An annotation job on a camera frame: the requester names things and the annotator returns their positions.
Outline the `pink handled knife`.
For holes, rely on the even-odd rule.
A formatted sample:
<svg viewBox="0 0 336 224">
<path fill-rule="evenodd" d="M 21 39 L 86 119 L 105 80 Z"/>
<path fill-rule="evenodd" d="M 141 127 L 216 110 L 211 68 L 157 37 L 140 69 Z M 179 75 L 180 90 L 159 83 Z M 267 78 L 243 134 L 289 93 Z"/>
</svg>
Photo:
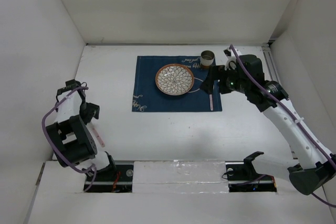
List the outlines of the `pink handled knife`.
<svg viewBox="0 0 336 224">
<path fill-rule="evenodd" d="M 213 107 L 213 95 L 212 94 L 209 95 L 209 107 L 210 107 L 210 111 L 213 111 L 214 107 Z"/>
</svg>

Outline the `pink handled fork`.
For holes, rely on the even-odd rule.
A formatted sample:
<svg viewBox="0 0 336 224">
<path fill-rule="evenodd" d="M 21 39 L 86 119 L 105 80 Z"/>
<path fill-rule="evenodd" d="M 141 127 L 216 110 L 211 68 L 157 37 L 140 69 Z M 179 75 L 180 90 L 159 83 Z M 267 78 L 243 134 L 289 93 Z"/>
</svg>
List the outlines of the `pink handled fork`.
<svg viewBox="0 0 336 224">
<path fill-rule="evenodd" d="M 104 148 L 105 147 L 105 143 L 104 143 L 103 139 L 101 138 L 100 134 L 98 133 L 98 131 L 95 129 L 94 126 L 91 126 L 91 131 L 93 132 L 93 134 L 94 134 L 96 140 L 98 141 L 98 143 L 100 144 L 100 146 L 102 148 Z"/>
</svg>

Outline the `white cup with cork base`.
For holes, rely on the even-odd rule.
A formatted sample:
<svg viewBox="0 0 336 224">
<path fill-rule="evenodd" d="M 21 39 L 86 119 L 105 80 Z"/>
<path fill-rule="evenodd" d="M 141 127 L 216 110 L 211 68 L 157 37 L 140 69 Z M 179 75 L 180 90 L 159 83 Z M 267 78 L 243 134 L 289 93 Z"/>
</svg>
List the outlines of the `white cup with cork base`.
<svg viewBox="0 0 336 224">
<path fill-rule="evenodd" d="M 209 69 L 213 64 L 215 59 L 215 54 L 210 50 L 205 50 L 200 56 L 200 66 L 202 69 Z"/>
</svg>

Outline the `floral patterned ceramic bowl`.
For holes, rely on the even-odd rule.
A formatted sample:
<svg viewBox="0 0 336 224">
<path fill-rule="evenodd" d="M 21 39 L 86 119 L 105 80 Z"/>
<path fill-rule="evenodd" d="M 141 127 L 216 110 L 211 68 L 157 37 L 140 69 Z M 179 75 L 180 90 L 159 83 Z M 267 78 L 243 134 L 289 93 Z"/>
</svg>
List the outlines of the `floral patterned ceramic bowl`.
<svg viewBox="0 0 336 224">
<path fill-rule="evenodd" d="M 155 84 L 164 94 L 171 96 L 184 95 L 193 87 L 194 75 L 185 65 L 168 64 L 156 73 Z"/>
</svg>

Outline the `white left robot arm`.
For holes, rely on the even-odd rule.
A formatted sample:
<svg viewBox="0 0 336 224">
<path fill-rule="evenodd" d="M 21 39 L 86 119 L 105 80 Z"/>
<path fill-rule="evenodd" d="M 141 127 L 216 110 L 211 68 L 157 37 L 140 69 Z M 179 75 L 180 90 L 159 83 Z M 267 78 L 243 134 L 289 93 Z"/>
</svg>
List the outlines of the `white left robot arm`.
<svg viewBox="0 0 336 224">
<path fill-rule="evenodd" d="M 52 146 L 56 158 L 62 167 L 78 168 L 79 165 L 92 165 L 105 180 L 112 180 L 117 175 L 117 167 L 108 152 L 97 149 L 96 142 L 87 128 L 92 119 L 98 119 L 100 106 L 86 101 L 85 91 L 88 90 L 81 82 L 72 79 L 57 90 L 56 119 L 53 124 L 45 124 L 43 131 Z"/>
</svg>

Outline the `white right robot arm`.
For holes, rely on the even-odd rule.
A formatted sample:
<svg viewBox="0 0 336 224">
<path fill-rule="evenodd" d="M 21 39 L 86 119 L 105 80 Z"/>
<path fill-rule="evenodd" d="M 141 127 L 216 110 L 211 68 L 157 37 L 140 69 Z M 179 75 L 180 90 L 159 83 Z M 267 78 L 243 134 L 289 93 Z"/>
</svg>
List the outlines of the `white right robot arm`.
<svg viewBox="0 0 336 224">
<path fill-rule="evenodd" d="M 275 158 L 254 152 L 244 158 L 242 168 L 227 169 L 229 180 L 234 180 L 236 174 L 242 175 L 245 186 L 272 176 L 291 182 L 303 195 L 312 195 L 335 177 L 335 154 L 311 132 L 284 88 L 265 79 L 262 61 L 257 56 L 239 54 L 233 45 L 224 53 L 228 58 L 226 64 L 210 66 L 201 89 L 213 94 L 217 81 L 220 94 L 234 91 L 244 94 L 278 129 L 296 156 L 296 159 Z"/>
</svg>

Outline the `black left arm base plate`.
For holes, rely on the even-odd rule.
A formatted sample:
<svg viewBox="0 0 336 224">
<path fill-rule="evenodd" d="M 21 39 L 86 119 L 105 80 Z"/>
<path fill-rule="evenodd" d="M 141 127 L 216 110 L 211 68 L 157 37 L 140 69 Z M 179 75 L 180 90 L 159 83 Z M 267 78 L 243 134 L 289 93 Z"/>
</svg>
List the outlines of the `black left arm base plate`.
<svg viewBox="0 0 336 224">
<path fill-rule="evenodd" d="M 116 169 L 104 168 L 97 175 L 89 189 L 93 175 L 86 176 L 83 186 L 87 193 L 131 193 L 134 161 L 115 161 Z"/>
</svg>

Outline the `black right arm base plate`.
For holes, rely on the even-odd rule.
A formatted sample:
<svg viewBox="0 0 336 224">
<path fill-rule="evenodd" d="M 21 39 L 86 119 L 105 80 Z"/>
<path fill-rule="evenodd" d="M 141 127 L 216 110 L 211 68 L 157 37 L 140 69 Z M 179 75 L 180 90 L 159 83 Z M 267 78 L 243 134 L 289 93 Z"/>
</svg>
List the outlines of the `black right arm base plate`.
<svg viewBox="0 0 336 224">
<path fill-rule="evenodd" d="M 252 161 L 263 154 L 257 151 L 243 161 L 225 162 L 226 170 L 221 178 L 228 182 L 230 193 L 277 192 L 274 177 L 259 174 L 253 167 Z"/>
</svg>

